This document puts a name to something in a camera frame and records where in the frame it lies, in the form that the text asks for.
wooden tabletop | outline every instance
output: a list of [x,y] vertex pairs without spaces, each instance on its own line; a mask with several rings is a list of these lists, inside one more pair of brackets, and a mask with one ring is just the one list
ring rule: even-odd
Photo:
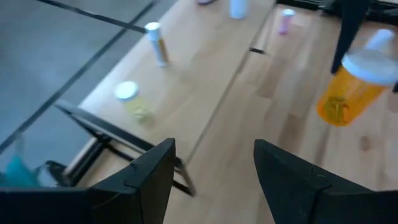
[[[272,1],[252,0],[247,18],[229,17],[229,1],[198,6],[179,0],[160,20],[171,64],[158,67],[144,36],[87,96],[80,108],[157,144],[177,140],[177,155],[187,159],[196,148],[256,34]],[[151,124],[127,114],[114,89],[125,81],[139,85]]]
[[[272,29],[266,25],[253,43],[267,54],[249,54],[188,165],[198,195],[172,188],[164,223],[274,223],[254,167],[256,138],[369,189],[398,188],[398,95],[385,92],[350,126],[324,122],[316,105],[331,78],[340,20],[295,9],[289,33],[281,36],[283,8],[277,8]],[[365,22],[353,47],[377,29],[398,31]],[[397,56],[397,46],[396,38],[386,53]],[[115,156],[101,163],[92,183],[123,162]]]

